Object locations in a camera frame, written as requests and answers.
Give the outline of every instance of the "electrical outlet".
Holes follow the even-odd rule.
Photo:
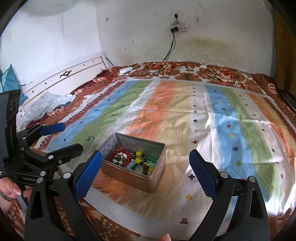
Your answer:
[[[188,26],[186,24],[177,24],[177,25],[173,25],[171,26],[171,28],[175,28],[177,27],[178,28],[178,32],[185,32],[185,31],[188,31]]]
[[[173,13],[172,13],[172,19],[176,19],[176,18],[175,18],[175,14],[178,15],[178,19],[181,18],[181,15],[180,15],[179,11],[173,10]]]

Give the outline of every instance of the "yellow cross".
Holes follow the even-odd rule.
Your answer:
[[[187,201],[190,201],[192,199],[192,195],[188,194],[188,195],[185,196],[185,198],[187,199]]]

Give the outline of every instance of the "green stripe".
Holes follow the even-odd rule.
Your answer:
[[[85,137],[97,137],[100,134],[105,133],[107,129],[127,111],[131,103],[133,103],[143,93],[150,83],[150,80],[140,80],[132,85],[120,98],[114,102],[114,104],[103,110],[97,119],[86,125],[81,130],[81,132],[73,138],[72,143],[80,143],[83,145],[84,150],[88,150],[91,146],[91,142],[86,141]]]
[[[270,197],[273,195],[279,196],[279,174],[274,165],[269,163],[272,159],[271,151],[265,142],[262,132],[258,129],[256,123],[254,123],[253,118],[244,109],[240,99],[234,91],[225,87],[222,87],[221,89],[236,110],[236,115],[239,119],[243,135],[251,149],[255,170],[260,177],[262,184],[266,187]]]

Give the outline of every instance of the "human hand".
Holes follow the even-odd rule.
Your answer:
[[[13,183],[8,177],[0,179],[0,191],[4,193],[9,198],[15,199],[16,196],[22,194],[19,186]],[[30,197],[32,189],[25,190],[23,192],[24,197]]]
[[[157,241],[172,241],[169,234],[161,236]]]

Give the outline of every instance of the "white wall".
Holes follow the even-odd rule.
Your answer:
[[[102,52],[115,65],[162,60],[172,40],[169,25],[176,9],[180,23],[187,24],[189,31],[176,33],[176,48],[170,60],[274,75],[273,22],[263,1],[95,1]]]
[[[29,0],[0,48],[1,70],[12,63],[24,89],[90,59],[101,52],[94,0]]]

